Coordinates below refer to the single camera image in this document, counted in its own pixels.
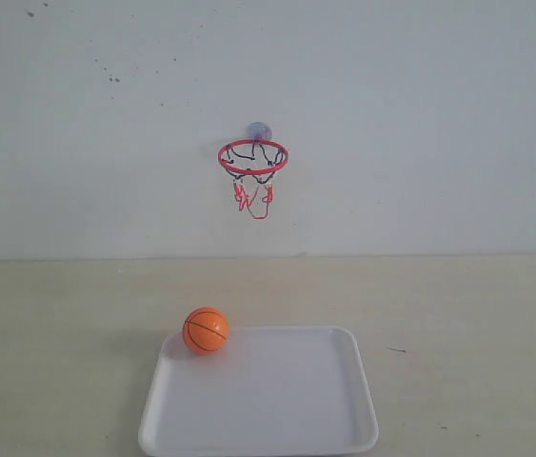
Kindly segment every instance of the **red rim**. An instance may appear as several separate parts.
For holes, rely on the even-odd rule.
[[[233,148],[234,146],[238,145],[249,145],[252,143],[261,143],[262,145],[268,145],[273,146],[277,148],[278,150],[281,150],[283,154],[285,154],[285,160],[283,160],[280,164],[275,165],[273,167],[270,167],[269,169],[238,169],[237,167],[233,167],[232,165],[228,164],[228,161],[223,158],[223,154],[226,153],[226,151],[230,148]],[[280,143],[276,143],[275,141],[269,141],[269,140],[253,140],[251,138],[246,138],[244,140],[237,140],[232,143],[227,143],[225,146],[219,150],[219,154],[217,155],[219,163],[224,169],[228,169],[232,173],[235,174],[245,174],[246,176],[260,176],[262,174],[270,174],[274,171],[278,171],[282,167],[284,167],[288,163],[288,151],[287,148],[285,148]]]

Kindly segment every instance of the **white tray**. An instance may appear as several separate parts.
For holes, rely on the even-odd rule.
[[[208,356],[170,336],[139,428],[154,457],[351,454],[377,438],[356,341],[336,327],[237,328]]]

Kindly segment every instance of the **white wall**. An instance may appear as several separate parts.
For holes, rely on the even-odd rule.
[[[47,2],[0,0],[0,258],[536,251],[535,0]]]

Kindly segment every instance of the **mini basketball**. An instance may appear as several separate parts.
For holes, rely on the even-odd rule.
[[[219,350],[228,337],[228,320],[216,308],[198,308],[183,324],[183,340],[197,354],[211,354]]]

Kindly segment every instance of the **tray rim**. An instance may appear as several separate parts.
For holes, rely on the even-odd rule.
[[[367,409],[368,409],[368,415],[369,415],[369,422],[374,425],[374,433],[369,437],[369,440],[366,443],[362,443],[361,445],[357,446],[345,446],[345,447],[335,447],[333,449],[309,449],[308,451],[304,452],[295,452],[291,453],[290,450],[287,451],[286,449],[257,449],[254,452],[250,452],[250,449],[242,449],[238,451],[234,450],[223,450],[223,449],[215,449],[215,450],[203,450],[201,452],[195,452],[195,451],[186,451],[185,457],[291,457],[291,456],[298,456],[298,457],[305,457],[305,456],[316,456],[316,455],[345,455],[345,454],[359,454],[363,452],[368,452],[371,450],[377,443],[380,430],[378,426],[377,416],[375,413],[375,407],[373,405],[373,400],[371,398],[371,392],[369,391],[369,384],[367,381],[367,374],[365,373],[365,366],[363,364],[363,358],[361,357],[361,351],[359,350],[358,343],[356,342],[356,338],[354,337],[354,334],[348,330],[347,328],[339,327],[339,326],[253,326],[253,327],[235,327],[231,329],[232,332],[236,330],[290,330],[290,331],[299,331],[299,330],[325,330],[325,331],[341,331],[344,333],[347,338],[352,343],[352,348],[354,350],[354,356],[356,363],[358,364],[358,367],[361,371],[361,377],[363,381],[364,386],[364,393],[367,398]],[[175,331],[171,335],[168,335],[162,345],[160,346],[160,350],[158,352],[158,360],[155,364],[155,370],[153,371],[153,376],[151,378],[151,385],[149,387],[149,392],[147,395],[147,400],[145,402],[145,407],[143,409],[143,415],[141,417],[141,424],[138,428],[138,444],[141,450],[145,452],[150,457],[165,457],[166,454],[161,454],[157,452],[157,449],[154,449],[149,443],[146,442],[143,432],[146,427],[146,421],[147,416],[149,414],[149,403],[151,398],[153,397],[153,393],[156,390],[156,380],[158,371],[160,368],[161,363],[161,356],[164,352],[164,347],[167,345],[167,343],[177,337],[180,337],[181,330]],[[177,457],[176,452],[172,452],[168,454],[168,457]]]

